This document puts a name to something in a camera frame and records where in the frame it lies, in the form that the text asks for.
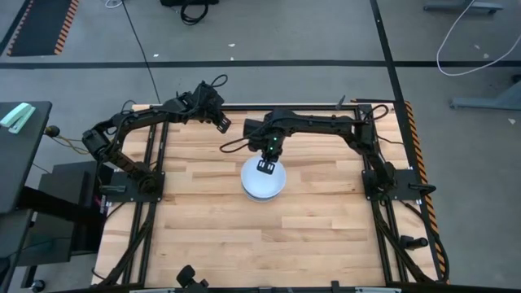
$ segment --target floor mat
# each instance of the floor mat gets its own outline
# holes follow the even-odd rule
[[[71,29],[78,0],[31,0],[20,20],[7,55],[59,55]]]

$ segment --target green object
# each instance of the green object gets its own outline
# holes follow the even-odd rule
[[[0,125],[9,127],[10,133],[17,134],[24,127],[35,110],[36,108],[30,104],[21,103],[0,120]]]

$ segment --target desk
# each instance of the desk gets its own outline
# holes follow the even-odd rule
[[[31,118],[16,135],[9,133],[7,128],[0,128],[0,256],[8,256],[22,248],[27,235],[32,210],[15,211],[17,200],[25,185],[25,180],[31,169],[38,145],[42,140],[43,129],[46,127],[50,102],[27,102],[36,108]],[[0,119],[20,103],[0,103]],[[20,257],[15,253],[10,257],[11,268],[3,282],[0,282],[0,292],[7,292],[15,264]]]
[[[224,135],[199,122],[170,124],[164,197],[155,215],[146,287],[179,286],[175,278],[185,265],[192,265],[196,278],[206,278],[211,287],[330,286],[332,280],[341,286],[385,284],[371,205],[361,180],[363,161],[341,138],[297,133],[286,139],[283,192],[268,203],[253,202],[244,194],[240,170],[254,154],[247,149],[224,154],[219,146],[242,137],[245,118],[262,120],[265,113],[227,111],[232,125]],[[394,111],[376,125],[380,136],[401,141]],[[156,131],[157,153],[160,125]],[[148,132],[131,132],[123,152],[143,160]],[[381,142],[381,147],[396,168],[409,167],[402,145]],[[400,203],[393,205],[401,234],[427,237],[421,219]],[[127,203],[108,219],[95,268],[100,275],[106,276],[127,248],[133,212],[134,205]],[[394,252],[389,245],[387,249],[397,280]],[[137,255],[131,282],[137,280]],[[410,255],[437,279],[431,249]]]

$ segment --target white bowl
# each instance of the white bowl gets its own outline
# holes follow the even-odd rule
[[[286,185],[286,169],[280,163],[275,163],[273,174],[269,175],[257,170],[260,155],[250,158],[241,170],[241,182],[248,198],[265,203],[275,198]]]

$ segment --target black cable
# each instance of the black cable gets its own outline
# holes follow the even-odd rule
[[[377,116],[375,118],[367,120],[367,117],[369,117],[376,109],[378,109],[380,107],[384,108],[385,112],[382,115],[380,115],[380,116]],[[362,121],[376,121],[378,119],[384,118],[387,114],[389,114],[389,107],[387,105],[385,105],[385,104],[379,104],[378,106],[376,106],[376,107],[372,108],[370,111],[368,111],[366,113],[366,116],[364,116],[364,119]]]
[[[133,105],[137,104],[136,101],[134,101],[134,100],[132,100],[132,99],[126,100],[126,101],[123,103],[123,106],[121,106],[121,110],[120,110],[120,114],[121,114],[121,115],[129,114],[129,113],[132,112],[132,110],[125,110],[125,107],[126,107],[126,105],[127,105],[128,103],[133,103]],[[114,135],[114,134],[116,134],[116,131],[117,131],[117,129],[114,129],[113,132],[109,132],[108,129],[107,129],[107,130],[105,130],[105,133],[106,133],[107,135]]]
[[[92,268],[92,269],[90,270],[90,272],[91,272],[94,276],[96,276],[96,277],[98,277],[98,278],[100,278],[100,279],[102,279],[102,280],[105,279],[104,277],[102,277],[102,276],[100,276],[98,273],[96,273],[96,272],[94,271],[94,268]]]
[[[440,281],[442,282],[447,282],[449,280],[449,257],[447,256],[447,251],[445,250],[445,247],[443,246],[443,243],[441,243],[441,239],[440,239],[440,236],[436,233],[436,231],[434,231],[434,229],[432,229],[432,226],[431,225],[428,225],[427,222],[425,221],[425,219],[423,219],[423,216],[422,216],[422,213],[417,210],[416,208],[414,208],[412,205],[410,205],[409,203],[405,203],[403,200],[400,201],[403,205],[405,205],[409,210],[411,210],[412,212],[414,212],[416,214],[416,216],[418,216],[423,224],[429,228],[429,231],[431,232],[431,235],[432,237],[434,238],[434,241],[438,244],[438,246],[440,247],[440,250],[441,250],[441,255],[443,256],[444,260],[445,260],[445,272],[443,273],[443,277],[441,278]]]
[[[129,100],[126,100],[124,103],[123,103],[123,106],[121,106],[121,113],[125,112],[125,107],[127,106],[128,103],[132,103],[133,105],[137,104],[136,101],[132,100],[132,99],[129,99]]]
[[[225,80],[224,80],[222,83],[216,85],[215,82],[218,81],[218,80],[220,80],[222,77],[224,77]],[[221,74],[220,76],[216,77],[216,78],[212,81],[212,83],[210,84],[210,86],[211,86],[212,88],[218,88],[218,87],[221,87],[221,86],[225,85],[226,82],[228,82],[228,76],[227,76],[226,74]]]
[[[390,141],[390,140],[388,140],[388,139],[386,139],[386,138],[382,138],[382,137],[379,136],[379,135],[377,135],[377,137],[378,137],[379,139],[381,139],[381,140],[383,140],[383,141],[385,141],[385,142],[389,142],[389,143],[391,143],[391,144],[400,144],[400,145],[402,145],[402,146],[404,145],[403,142],[394,142],[394,141]]]
[[[152,70],[150,70],[150,64],[148,64],[147,56],[145,55],[145,50],[143,49],[143,46],[141,46],[141,42],[139,41],[138,34],[136,33],[134,25],[132,24],[132,20],[130,19],[129,11],[127,10],[127,6],[125,5],[125,1],[122,1],[121,3],[123,4],[123,8],[125,9],[125,14],[127,15],[127,18],[129,19],[130,28],[132,29],[132,32],[134,33],[134,36],[136,37],[136,41],[138,41],[138,45],[139,45],[139,49],[141,50],[141,54],[143,55],[143,58],[145,59],[145,64],[147,65],[148,74],[150,74],[150,78],[151,78],[152,84],[154,86],[155,97],[157,98],[157,102],[159,104],[161,104],[160,94],[157,92],[157,86],[155,86],[154,77],[152,76]]]
[[[34,244],[31,244],[31,245],[29,245],[29,246],[27,246],[27,247],[22,248],[22,249],[20,250],[20,252],[22,252],[22,251],[24,251],[24,250],[26,250],[26,249],[28,249],[28,248],[31,248],[31,247],[35,247],[35,246],[38,246],[38,245],[42,245],[42,244],[49,243],[49,242],[53,242],[53,241],[55,241],[55,240],[60,240],[60,239],[70,239],[70,237],[57,237],[57,238],[49,239],[49,240],[46,240],[46,241],[42,241],[42,242],[40,242],[40,243],[34,243]],[[4,256],[4,257],[5,257],[5,258],[10,258],[12,255],[14,255],[14,254],[17,253],[17,252],[18,252],[18,251],[14,251],[14,252],[12,252],[12,253],[8,254],[7,256]]]
[[[47,174],[50,174],[49,171],[45,170],[44,168],[38,166],[37,164],[33,163],[33,166],[36,167],[36,168],[39,168],[40,170],[42,170],[43,172],[47,173]]]
[[[107,218],[105,219],[105,221],[108,220],[108,218],[111,217],[111,216],[114,214],[114,212],[116,212],[116,211],[119,210],[121,207],[123,207],[124,204],[125,204],[125,203],[120,203],[120,205],[118,205],[118,206],[115,207],[111,212],[109,212],[108,215],[107,215]]]
[[[198,24],[208,13],[208,0],[204,1],[204,11],[203,13],[198,17],[191,17],[188,16],[185,11],[188,8],[188,6],[193,2],[194,0],[186,0],[185,3],[181,7],[181,21],[183,24],[186,25],[195,25]]]
[[[242,150],[244,147],[247,147],[247,143],[244,143],[242,146],[239,146],[239,147],[237,147],[237,148],[234,148],[233,150],[229,150],[229,151],[227,151],[227,150],[223,150],[223,149],[224,149],[225,147],[227,147],[227,146],[233,145],[234,143],[240,142],[240,141],[242,141],[242,140],[244,140],[244,139],[246,139],[246,138],[240,138],[240,139],[236,139],[236,140],[231,141],[231,142],[227,142],[227,143],[223,144],[222,146],[220,146],[220,147],[219,147],[219,150],[221,150],[221,151],[222,151],[223,153],[225,153],[225,154],[231,154],[231,153],[234,153],[234,152],[236,152],[236,151]]]

